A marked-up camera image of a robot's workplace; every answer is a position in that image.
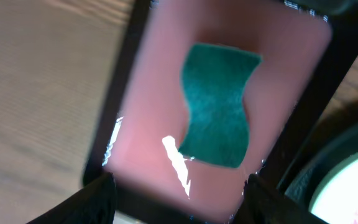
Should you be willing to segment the green orange sponge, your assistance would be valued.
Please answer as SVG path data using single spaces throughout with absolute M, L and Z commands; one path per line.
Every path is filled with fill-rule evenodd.
M 189 121 L 179 152 L 207 164 L 238 168 L 250 141 L 243 105 L 260 55 L 206 43 L 190 49 L 181 72 Z

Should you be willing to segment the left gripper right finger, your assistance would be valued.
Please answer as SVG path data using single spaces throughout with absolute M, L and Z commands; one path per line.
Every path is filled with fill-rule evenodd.
M 326 224 L 325 221 L 299 207 L 262 178 L 251 174 L 244 200 L 233 224 Z

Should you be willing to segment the light green plate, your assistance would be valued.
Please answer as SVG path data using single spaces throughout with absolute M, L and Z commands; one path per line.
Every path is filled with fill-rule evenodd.
M 358 153 L 340 162 L 322 179 L 309 211 L 327 223 L 358 224 Z

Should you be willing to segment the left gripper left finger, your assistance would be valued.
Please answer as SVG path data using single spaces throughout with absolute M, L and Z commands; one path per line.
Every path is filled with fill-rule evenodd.
M 117 202 L 112 174 L 103 174 L 29 224 L 112 224 Z

